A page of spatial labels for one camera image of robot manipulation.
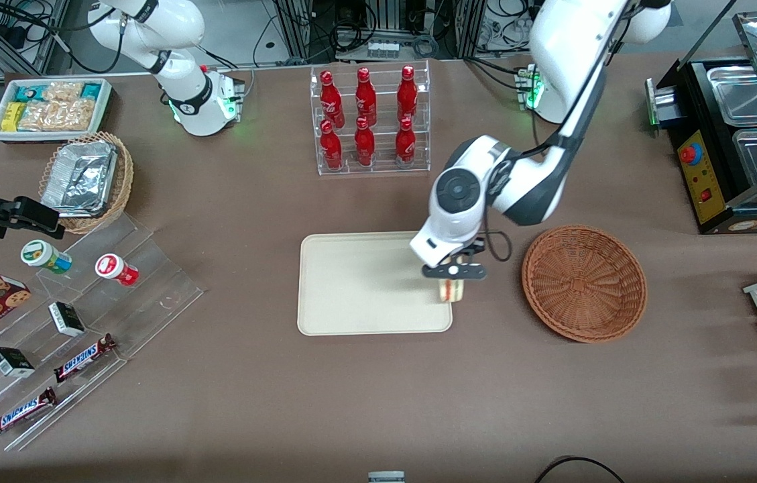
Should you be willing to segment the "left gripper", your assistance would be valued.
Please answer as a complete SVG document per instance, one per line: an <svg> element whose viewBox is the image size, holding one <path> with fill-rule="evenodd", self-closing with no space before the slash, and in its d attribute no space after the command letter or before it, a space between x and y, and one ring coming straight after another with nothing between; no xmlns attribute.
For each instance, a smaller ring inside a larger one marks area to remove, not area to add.
<svg viewBox="0 0 757 483"><path fill-rule="evenodd" d="M447 279L458 280L458 299L463 299L468 279L484 279L485 266L474 261L485 251L485 238L476 236L464 244L445 242L425 229L410 241L410 248L423 262L421 273L425 278L439 279L440 299L447 298Z"/></svg>

